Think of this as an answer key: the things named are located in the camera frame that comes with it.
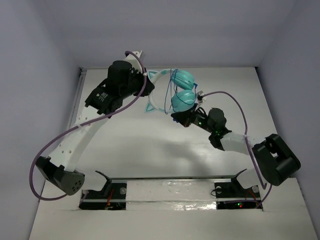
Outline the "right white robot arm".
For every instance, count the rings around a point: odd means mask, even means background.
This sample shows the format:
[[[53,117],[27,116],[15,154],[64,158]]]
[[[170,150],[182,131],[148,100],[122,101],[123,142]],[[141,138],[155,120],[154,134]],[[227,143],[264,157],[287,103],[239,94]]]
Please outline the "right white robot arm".
[[[210,144],[221,151],[241,153],[253,157],[261,178],[273,186],[279,186],[301,168],[301,162],[278,134],[263,140],[235,133],[226,127],[227,119],[219,108],[208,113],[195,106],[170,115],[185,128],[194,124],[210,133]]]

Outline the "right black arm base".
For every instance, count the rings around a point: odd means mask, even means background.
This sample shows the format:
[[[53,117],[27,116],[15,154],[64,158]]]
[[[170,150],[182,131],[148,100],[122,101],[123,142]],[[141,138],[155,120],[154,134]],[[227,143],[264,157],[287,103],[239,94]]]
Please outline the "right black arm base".
[[[218,210],[262,209],[259,189],[254,192],[252,187],[243,188],[238,181],[244,171],[232,176],[229,182],[214,183],[210,195],[215,197]]]

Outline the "teal cat-ear headphones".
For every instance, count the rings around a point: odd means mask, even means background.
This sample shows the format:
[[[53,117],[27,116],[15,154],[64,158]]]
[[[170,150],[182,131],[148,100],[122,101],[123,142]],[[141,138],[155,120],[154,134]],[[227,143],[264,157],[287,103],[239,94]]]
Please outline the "teal cat-ear headphones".
[[[170,94],[170,106],[167,106],[167,98],[164,98],[163,107],[160,107],[151,93],[144,112],[151,113],[159,111],[165,114],[184,112],[191,109],[196,102],[197,84],[195,78],[187,71],[181,69],[167,68],[161,71],[148,70],[149,80],[155,84],[161,77],[169,75],[166,95]]]

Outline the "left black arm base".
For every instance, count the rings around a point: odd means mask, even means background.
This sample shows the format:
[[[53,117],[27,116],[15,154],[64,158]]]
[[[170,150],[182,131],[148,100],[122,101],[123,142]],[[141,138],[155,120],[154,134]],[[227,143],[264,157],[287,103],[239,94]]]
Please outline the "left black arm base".
[[[79,202],[80,210],[126,210],[127,181],[115,180],[96,170],[106,180],[101,190],[83,190]]]

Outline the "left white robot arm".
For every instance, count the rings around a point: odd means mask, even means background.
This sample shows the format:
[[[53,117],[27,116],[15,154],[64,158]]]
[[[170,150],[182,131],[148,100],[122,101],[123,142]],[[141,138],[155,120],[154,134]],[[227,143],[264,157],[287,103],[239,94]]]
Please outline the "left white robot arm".
[[[77,164],[93,136],[112,116],[133,105],[130,102],[124,106],[126,98],[134,96],[137,101],[139,97],[148,96],[154,88],[139,58],[114,61],[108,68],[107,78],[87,96],[72,128],[47,143],[35,156],[29,171],[33,194],[40,200],[49,200],[34,189],[35,168],[63,191],[64,196],[77,193],[85,182],[85,174],[77,170]]]

